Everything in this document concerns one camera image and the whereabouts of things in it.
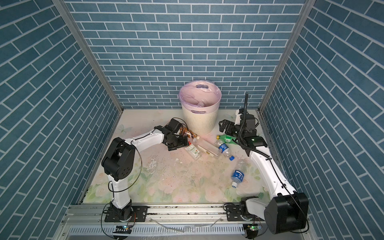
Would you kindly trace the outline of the white bin with pink liner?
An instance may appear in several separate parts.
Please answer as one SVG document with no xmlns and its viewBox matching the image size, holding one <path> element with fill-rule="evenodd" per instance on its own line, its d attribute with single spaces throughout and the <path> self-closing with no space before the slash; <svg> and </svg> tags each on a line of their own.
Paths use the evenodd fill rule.
<svg viewBox="0 0 384 240">
<path fill-rule="evenodd" d="M 218 115 L 222 92 L 210 81 L 195 80 L 185 84 L 179 92 L 184 120 L 193 133 L 210 133 Z"/>
</svg>

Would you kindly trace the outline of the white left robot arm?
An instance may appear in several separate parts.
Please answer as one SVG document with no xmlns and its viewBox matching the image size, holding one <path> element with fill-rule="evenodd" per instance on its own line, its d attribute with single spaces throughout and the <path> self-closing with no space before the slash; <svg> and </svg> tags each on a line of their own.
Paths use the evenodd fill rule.
<svg viewBox="0 0 384 240">
<path fill-rule="evenodd" d="M 102 167 L 112 184 L 112 207 L 120 211 L 132 204 L 126 178 L 133 170 L 135 154 L 158 144 L 164 144 L 169 151 L 188 146 L 188 137 L 182 130 L 184 126 L 173 118 L 164 127 L 156 126 L 140 136 L 113 139 L 102 160 Z"/>
</svg>

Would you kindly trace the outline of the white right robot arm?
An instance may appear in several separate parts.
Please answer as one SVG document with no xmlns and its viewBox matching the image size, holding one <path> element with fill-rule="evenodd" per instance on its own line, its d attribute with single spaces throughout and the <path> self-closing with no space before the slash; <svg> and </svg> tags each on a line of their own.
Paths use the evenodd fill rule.
<svg viewBox="0 0 384 240">
<path fill-rule="evenodd" d="M 304 234 L 310 227 L 309 200 L 304 193 L 297 192 L 277 166 L 266 141 L 257 135 L 256 120 L 245 109 L 239 109 L 234 122 L 219 122 L 220 132 L 234 137 L 235 143 L 246 151 L 251 162 L 260 170 L 270 193 L 268 204 L 261 202 L 258 197 L 242 198 L 241 216 L 246 220 L 254 217 L 265 220 L 272 234 Z"/>
</svg>

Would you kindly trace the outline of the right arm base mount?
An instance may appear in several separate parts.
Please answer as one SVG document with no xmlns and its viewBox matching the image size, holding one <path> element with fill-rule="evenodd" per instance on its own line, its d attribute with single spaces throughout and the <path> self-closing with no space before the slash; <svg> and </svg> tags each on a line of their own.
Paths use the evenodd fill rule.
<svg viewBox="0 0 384 240">
<path fill-rule="evenodd" d="M 241 204 L 234 203 L 225 203 L 223 209 L 227 216 L 227 221 L 229 222 L 240 222 L 240 221 L 251 221 L 259 222 L 264 221 L 264 219 L 259 218 L 256 215 L 250 214 L 245 209 L 245 206 Z"/>
</svg>

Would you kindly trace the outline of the brown drink bottle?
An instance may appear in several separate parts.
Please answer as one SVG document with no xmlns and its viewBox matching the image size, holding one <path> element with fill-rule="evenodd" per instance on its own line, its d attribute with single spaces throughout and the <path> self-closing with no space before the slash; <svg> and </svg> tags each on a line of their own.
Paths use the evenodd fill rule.
<svg viewBox="0 0 384 240">
<path fill-rule="evenodd" d="M 192 131 L 188 130 L 186 127 L 182 128 L 181 134 L 183 136 L 187 136 L 188 138 L 191 138 L 192 140 L 196 140 L 197 141 L 197 140 L 200 139 L 200 136 L 198 136 L 197 134 L 195 134 Z"/>
</svg>

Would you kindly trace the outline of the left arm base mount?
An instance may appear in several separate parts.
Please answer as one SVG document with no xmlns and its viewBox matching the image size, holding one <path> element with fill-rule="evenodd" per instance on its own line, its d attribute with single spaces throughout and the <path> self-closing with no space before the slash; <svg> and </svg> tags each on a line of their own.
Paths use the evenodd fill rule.
<svg viewBox="0 0 384 240">
<path fill-rule="evenodd" d="M 106 210 L 106 223 L 123 223 L 123 222 L 145 222 L 148 212 L 148 206 L 126 206 L 123 209 L 116 208 L 110 204 Z"/>
</svg>

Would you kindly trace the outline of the clear bottle red white label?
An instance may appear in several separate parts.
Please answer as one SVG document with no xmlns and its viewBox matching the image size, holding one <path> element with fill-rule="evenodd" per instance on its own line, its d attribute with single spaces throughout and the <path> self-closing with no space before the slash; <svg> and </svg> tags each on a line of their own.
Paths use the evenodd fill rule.
<svg viewBox="0 0 384 240">
<path fill-rule="evenodd" d="M 191 141 L 188 141 L 188 146 L 185 147 L 185 150 L 191 155 L 194 160 L 197 160 L 201 157 L 201 152 L 198 150 L 197 147 L 195 147 L 195 145 Z"/>
</svg>

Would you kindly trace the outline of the frosted clear tall bottle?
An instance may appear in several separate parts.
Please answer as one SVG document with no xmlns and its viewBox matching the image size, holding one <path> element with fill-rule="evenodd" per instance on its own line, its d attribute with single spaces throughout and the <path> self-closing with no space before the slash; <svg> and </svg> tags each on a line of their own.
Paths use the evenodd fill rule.
<svg viewBox="0 0 384 240">
<path fill-rule="evenodd" d="M 196 144 L 200 150 L 202 150 L 204 153 L 208 154 L 209 156 L 213 158 L 218 158 L 220 156 L 219 149 L 212 145 L 211 143 L 207 142 L 203 138 L 198 138 L 196 140 Z"/>
</svg>

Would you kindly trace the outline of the water bottle blue label white cap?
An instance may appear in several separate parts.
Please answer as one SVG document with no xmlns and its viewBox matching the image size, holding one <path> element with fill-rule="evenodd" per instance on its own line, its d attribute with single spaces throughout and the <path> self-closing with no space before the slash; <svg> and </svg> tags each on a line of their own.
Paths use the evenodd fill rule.
<svg viewBox="0 0 384 240">
<path fill-rule="evenodd" d="M 247 171 L 246 160 L 238 160 L 237 165 L 231 176 L 233 188 L 236 189 L 244 181 L 246 171 Z"/>
</svg>

